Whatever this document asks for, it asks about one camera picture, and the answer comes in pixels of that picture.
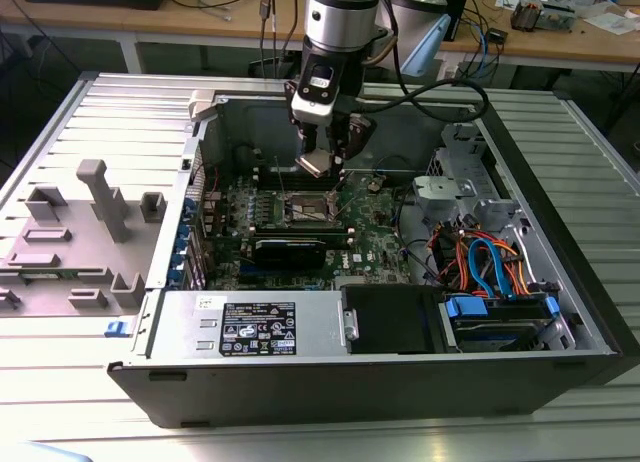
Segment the slotted aluminum surface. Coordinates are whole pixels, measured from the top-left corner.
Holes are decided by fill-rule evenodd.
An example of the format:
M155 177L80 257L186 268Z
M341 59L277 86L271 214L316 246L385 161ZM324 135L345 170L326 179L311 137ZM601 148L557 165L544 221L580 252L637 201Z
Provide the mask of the slotted aluminum surface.
M73 178L82 156L105 158L107 179L127 198L138 199L148 187L169 196L188 136L191 90L212 84L208 78L128 75L102 75L79 84L67 100L68 110L43 132L42 151L27 155L35 161L33 168L0 192L2 253L28 216L20 200L28 195L27 185L56 183L64 193L88 196ZM640 335L640 199L633 174L571 103L542 92L498 90L490 97ZM10 193L13 187L16 195ZM640 369L605 387L572 390L531 416L164 430L106 376L103 364L130 346L130 339L102 336L109 320L0 319L4 437L51 443L95 461L640 459ZM242 394L230 388L229 396Z

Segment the warning label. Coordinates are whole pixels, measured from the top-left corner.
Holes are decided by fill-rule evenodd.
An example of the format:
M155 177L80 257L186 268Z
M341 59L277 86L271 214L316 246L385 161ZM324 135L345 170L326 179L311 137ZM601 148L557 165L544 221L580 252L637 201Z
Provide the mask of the warning label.
M224 357L295 355L295 303L224 304L221 334Z

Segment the workbench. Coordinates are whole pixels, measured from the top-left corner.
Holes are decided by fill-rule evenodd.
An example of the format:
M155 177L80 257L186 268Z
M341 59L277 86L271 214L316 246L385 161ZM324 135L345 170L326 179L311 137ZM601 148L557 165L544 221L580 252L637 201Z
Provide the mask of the workbench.
M140 43L257 48L260 36L258 0L244 0L233 4L229 12L233 18L230 22L201 10L180 7L170 0L165 0L158 11L17 1L48 35L116 41L122 49L130 73L144 72ZM180 1L195 4L195 0ZM298 1L298 26L289 44L292 50L301 49L304 30L305 0ZM533 33L518 32L510 28L511 12L496 9L495 0L477 2L480 12L493 27L509 32L504 53L500 57L501 66L631 72L640 61L638 32L616 36L583 20L577 21L571 33L543 30ZM640 0L620 0L620 3L640 5ZM280 48L293 22L293 0L277 0L277 9L277 46ZM6 33L25 37L39 34L11 0L0 0L0 15L0 25ZM267 38L270 37L270 31L267 30ZM458 64L471 60L477 48L478 43L473 38L470 27L463 24L456 40L444 42L436 56L444 62L441 75ZM495 50L495 47L491 47L492 53Z
M24 199L34 185L56 185L65 197L90 197L75 176L83 158L104 159L107 181L118 185L126 200L139 200L150 187L170 198L190 136L188 104L193 90L218 90L231 83L238 80L118 74L80 80L0 190L0 257L8 253L29 217ZM242 83L282 90L277 81ZM365 94L373 87L365 85ZM389 96L400 94L396 86L375 89ZM446 100L461 90L465 89L437 89L423 97ZM640 337L640 181L573 102L550 92L494 89L488 94L627 324ZM3 438L50 443L85 453L96 462L513 462L640 456L638 368L604 387L571 390L529 416L161 429L106 374L104 364L132 344L127 338L104 338L112 320L0 318Z

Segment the floor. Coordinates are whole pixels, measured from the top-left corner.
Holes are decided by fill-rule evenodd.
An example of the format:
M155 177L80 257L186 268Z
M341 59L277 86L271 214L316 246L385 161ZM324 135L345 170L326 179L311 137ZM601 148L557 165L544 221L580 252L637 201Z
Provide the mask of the floor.
M94 40L56 40L67 54L73 53L81 70L125 72L125 64L115 43ZM73 68L46 40L33 38L33 56L25 60L5 47L6 58L0 68L0 183L11 173L32 141L55 111L58 101L76 80ZM195 46L144 44L143 58L150 73L246 77L249 62L258 59L258 51L239 48L210 48L209 70L202 70L199 50ZM434 76L437 64L429 76ZM523 67L513 81L513 88L541 90L548 69ZM386 79L378 70L372 77ZM554 89L569 94L596 126L601 126L609 113L615 94L620 90L619 74L573 71L561 76ZM640 141L640 102L627 111L609 134L609 140L636 170L640 158L633 143Z

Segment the circuit board on table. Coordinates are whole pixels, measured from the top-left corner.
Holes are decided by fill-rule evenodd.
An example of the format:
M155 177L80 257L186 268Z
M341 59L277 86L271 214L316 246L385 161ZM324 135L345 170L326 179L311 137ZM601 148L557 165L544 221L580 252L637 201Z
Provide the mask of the circuit board on table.
M332 290L349 283L409 282L393 228L398 194L381 186L373 174L352 175L339 190L318 191L270 190L235 180L219 194L207 224L215 267L208 288ZM294 252L278 247L275 260L260 263L261 250L271 254L285 243L295 245ZM308 260L314 257L322 260Z

